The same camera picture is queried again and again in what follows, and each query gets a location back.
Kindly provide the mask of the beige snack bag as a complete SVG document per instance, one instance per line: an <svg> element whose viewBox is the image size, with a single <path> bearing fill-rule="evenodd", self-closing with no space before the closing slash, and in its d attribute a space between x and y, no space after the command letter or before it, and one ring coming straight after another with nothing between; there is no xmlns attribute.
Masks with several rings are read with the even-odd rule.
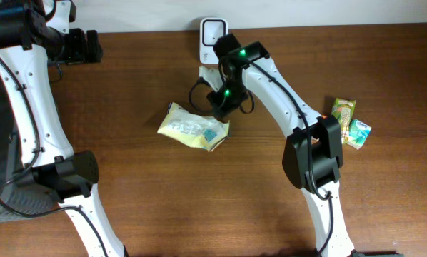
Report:
<svg viewBox="0 0 427 257"><path fill-rule="evenodd" d="M229 121L223 123L213 116L192 114L172 102L157 134L172 138L190 148L212 152L228 138L229 128Z"/></svg>

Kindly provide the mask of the green snack tube packet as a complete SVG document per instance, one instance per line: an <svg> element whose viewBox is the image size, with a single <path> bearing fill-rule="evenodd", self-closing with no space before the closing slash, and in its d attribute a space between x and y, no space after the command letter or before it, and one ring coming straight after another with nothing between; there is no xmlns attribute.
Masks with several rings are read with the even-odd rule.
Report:
<svg viewBox="0 0 427 257"><path fill-rule="evenodd" d="M341 127L341 142L347 143L349 135L349 125L353 118L356 107L356 100L336 98L332 105L331 114L336 117Z"/></svg>

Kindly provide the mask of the teal tissue pack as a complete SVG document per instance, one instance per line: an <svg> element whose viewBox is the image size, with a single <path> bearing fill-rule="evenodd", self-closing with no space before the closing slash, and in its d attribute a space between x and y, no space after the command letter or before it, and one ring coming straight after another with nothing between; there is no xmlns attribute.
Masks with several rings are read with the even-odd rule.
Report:
<svg viewBox="0 0 427 257"><path fill-rule="evenodd" d="M359 150L366 142L371 127L358 119L353 119L349 126L347 145Z"/></svg>

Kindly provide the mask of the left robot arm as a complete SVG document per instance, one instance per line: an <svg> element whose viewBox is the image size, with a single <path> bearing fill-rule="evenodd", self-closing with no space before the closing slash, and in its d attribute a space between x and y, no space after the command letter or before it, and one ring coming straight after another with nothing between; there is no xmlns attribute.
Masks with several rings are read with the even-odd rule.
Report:
<svg viewBox="0 0 427 257"><path fill-rule="evenodd" d="M72 1L0 1L0 223L66 213L90 256L126 256L99 198L99 167L75 153L49 67L94 64L94 30L71 28Z"/></svg>

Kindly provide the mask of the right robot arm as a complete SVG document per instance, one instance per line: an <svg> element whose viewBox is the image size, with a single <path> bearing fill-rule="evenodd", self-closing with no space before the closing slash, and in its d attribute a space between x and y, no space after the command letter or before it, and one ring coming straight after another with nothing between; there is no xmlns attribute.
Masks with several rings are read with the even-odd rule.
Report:
<svg viewBox="0 0 427 257"><path fill-rule="evenodd" d="M213 51L221 86L207 99L215 115L224 117L240 108L249 94L264 104L286 139L283 170L306 199L318 256L355 256L339 197L343 147L338 120L313 110L282 77L260 42L242 46L228 34L218 39Z"/></svg>

